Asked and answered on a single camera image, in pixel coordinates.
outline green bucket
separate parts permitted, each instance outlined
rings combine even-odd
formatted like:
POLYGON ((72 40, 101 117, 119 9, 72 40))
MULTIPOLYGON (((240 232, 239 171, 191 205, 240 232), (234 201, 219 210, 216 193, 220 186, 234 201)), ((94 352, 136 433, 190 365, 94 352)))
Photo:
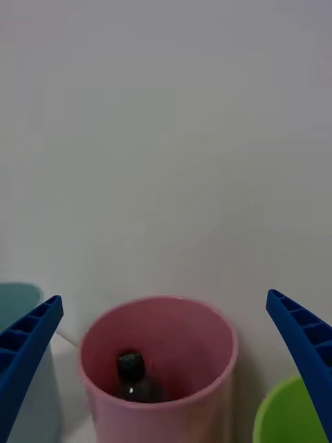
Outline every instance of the green bucket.
POLYGON ((300 377, 281 382, 261 403, 253 443, 329 443, 300 377))

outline white wall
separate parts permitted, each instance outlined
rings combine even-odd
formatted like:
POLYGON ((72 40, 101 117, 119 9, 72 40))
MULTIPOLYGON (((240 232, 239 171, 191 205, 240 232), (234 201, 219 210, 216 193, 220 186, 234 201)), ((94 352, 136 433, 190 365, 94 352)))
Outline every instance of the white wall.
POLYGON ((0 3, 0 277, 61 294, 74 341, 123 300, 215 303, 241 338, 243 442, 295 371, 267 289, 332 322, 331 13, 0 3))

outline bottle cap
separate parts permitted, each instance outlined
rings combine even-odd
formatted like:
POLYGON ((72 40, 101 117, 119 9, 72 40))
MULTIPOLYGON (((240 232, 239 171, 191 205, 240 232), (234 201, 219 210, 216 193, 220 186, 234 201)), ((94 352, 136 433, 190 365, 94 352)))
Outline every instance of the bottle cap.
POLYGON ((118 376, 132 383, 140 381, 145 376, 145 364, 142 354, 136 351, 126 351, 119 354, 118 376))

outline bucket rim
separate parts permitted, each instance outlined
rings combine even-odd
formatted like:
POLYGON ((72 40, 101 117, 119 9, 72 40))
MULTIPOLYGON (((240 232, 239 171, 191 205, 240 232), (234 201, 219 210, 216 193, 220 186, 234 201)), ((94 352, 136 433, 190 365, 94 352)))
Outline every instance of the bucket rim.
POLYGON ((165 401, 162 403, 154 403, 154 404, 146 404, 146 403, 134 403, 131 401, 125 401, 122 399, 119 399, 117 397, 114 397, 113 395, 107 394, 105 391, 97 387, 92 380, 86 375, 83 364, 82 364, 82 350, 86 341, 86 338, 89 334, 89 331, 84 335, 79 349, 78 349, 78 366, 79 366, 79 372, 80 376, 83 380, 84 385, 86 386, 86 389, 89 392, 92 392, 95 397, 99 397, 109 403, 115 404, 116 406, 126 408, 126 409, 132 409, 132 410, 153 410, 153 411, 159 411, 159 410, 168 410, 168 409, 174 409, 174 408, 181 408, 189 406, 192 403, 195 403, 197 401, 203 401, 206 397, 208 397, 213 391, 215 391, 224 381, 227 380, 232 374, 232 371, 234 369, 235 363, 237 361, 237 355, 239 353, 239 342, 237 338, 237 334, 235 332, 234 327, 231 325, 231 323, 224 317, 224 315, 213 305, 210 303, 203 302, 201 300, 195 300, 193 298, 186 298, 182 296, 150 296, 150 297, 142 297, 137 298, 134 300, 130 300, 129 302, 121 303, 120 305, 117 305, 115 308, 108 310, 107 312, 103 313, 100 317, 98 317, 90 326, 89 329, 93 328, 97 323, 99 323, 104 317, 106 317, 110 312, 118 311, 119 309, 122 309, 123 307, 126 307, 128 305, 134 305, 138 302, 144 302, 147 300, 155 300, 155 299, 173 299, 173 300, 184 300, 189 303, 194 303, 195 305, 208 308, 210 311, 217 314, 221 320, 227 325, 229 330, 232 332, 232 355, 230 356, 230 360, 225 367, 223 373, 217 377, 210 385, 206 386, 205 388, 199 390, 198 392, 195 392, 194 394, 189 395, 188 397, 185 397, 183 399, 178 400, 172 400, 172 401, 165 401))
POLYGON ((263 421, 266 416, 266 413, 268 409, 270 408, 270 405, 272 404, 273 400, 276 398, 276 396, 283 390, 287 389, 290 385, 293 385, 294 383, 298 383, 302 380, 302 378, 299 375, 295 375, 292 377, 287 378, 286 380, 280 381, 274 388, 272 388, 264 400, 259 405, 258 411, 256 413, 256 417, 254 420, 254 430, 252 433, 252 442, 253 443, 261 443, 261 430, 263 427, 263 421))

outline pink plastic cylinder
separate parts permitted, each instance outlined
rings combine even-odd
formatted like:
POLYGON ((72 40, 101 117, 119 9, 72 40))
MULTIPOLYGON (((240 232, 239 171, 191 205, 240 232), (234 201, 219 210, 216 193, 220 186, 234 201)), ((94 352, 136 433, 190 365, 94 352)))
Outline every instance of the pink plastic cylinder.
POLYGON ((161 296, 107 312, 91 326, 79 353, 98 442, 229 442, 237 352, 232 326, 201 302, 161 296), (116 356, 126 349, 144 356, 169 401, 131 403, 112 395, 116 356))

